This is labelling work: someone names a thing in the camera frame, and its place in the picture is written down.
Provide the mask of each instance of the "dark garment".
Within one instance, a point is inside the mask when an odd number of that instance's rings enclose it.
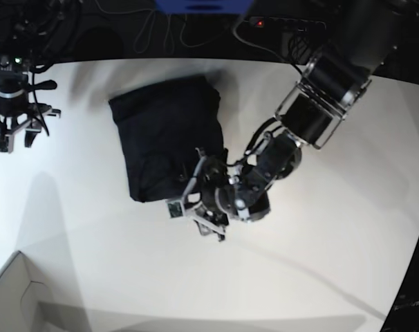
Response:
[[[157,83],[109,101],[132,199],[181,196],[198,162],[197,147],[208,156],[223,155],[219,102],[204,76]]]

